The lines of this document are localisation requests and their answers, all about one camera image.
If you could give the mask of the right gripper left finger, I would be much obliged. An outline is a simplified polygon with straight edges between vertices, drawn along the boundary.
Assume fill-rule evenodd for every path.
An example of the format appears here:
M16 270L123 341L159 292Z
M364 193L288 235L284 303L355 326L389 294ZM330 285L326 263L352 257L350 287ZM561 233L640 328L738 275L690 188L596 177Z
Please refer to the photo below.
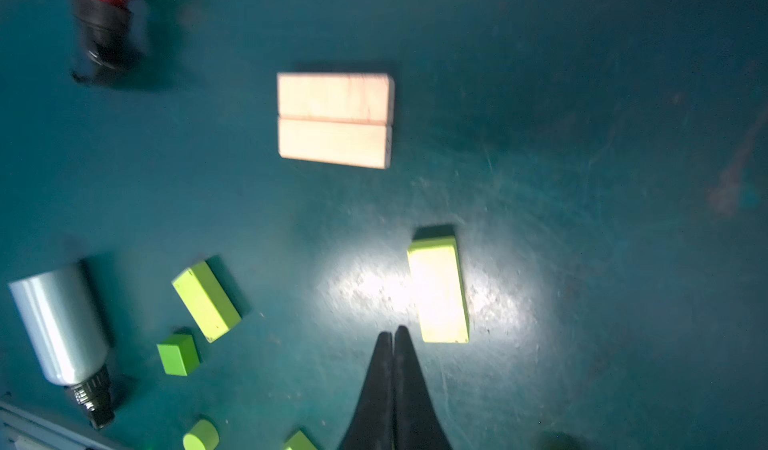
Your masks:
M394 397L393 336L381 332L374 345L357 406L339 448L392 449Z

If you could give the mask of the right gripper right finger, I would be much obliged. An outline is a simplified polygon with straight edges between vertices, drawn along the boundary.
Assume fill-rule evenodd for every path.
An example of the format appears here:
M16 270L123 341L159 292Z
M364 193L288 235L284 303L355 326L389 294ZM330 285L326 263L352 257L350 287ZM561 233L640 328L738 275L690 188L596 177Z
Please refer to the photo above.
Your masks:
M451 450L439 423L407 327L394 337L394 448Z

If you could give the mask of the long green block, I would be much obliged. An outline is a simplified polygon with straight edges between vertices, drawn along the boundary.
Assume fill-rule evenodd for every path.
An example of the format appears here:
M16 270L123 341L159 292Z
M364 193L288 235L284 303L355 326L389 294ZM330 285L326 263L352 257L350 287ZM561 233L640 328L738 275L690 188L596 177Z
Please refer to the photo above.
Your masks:
M423 341L468 343L469 316L456 238L414 240L407 257Z
M206 261L184 269L172 286L208 342L218 340L241 322L241 315Z

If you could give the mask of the natural wood block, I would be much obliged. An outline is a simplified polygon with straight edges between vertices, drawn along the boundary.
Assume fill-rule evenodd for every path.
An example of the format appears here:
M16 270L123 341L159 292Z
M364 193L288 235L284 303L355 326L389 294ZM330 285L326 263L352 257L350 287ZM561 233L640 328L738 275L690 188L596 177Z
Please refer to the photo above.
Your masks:
M377 73L278 73L278 114L285 118L389 125L395 83Z
M278 153L285 159L387 169L391 146L388 125L278 119Z

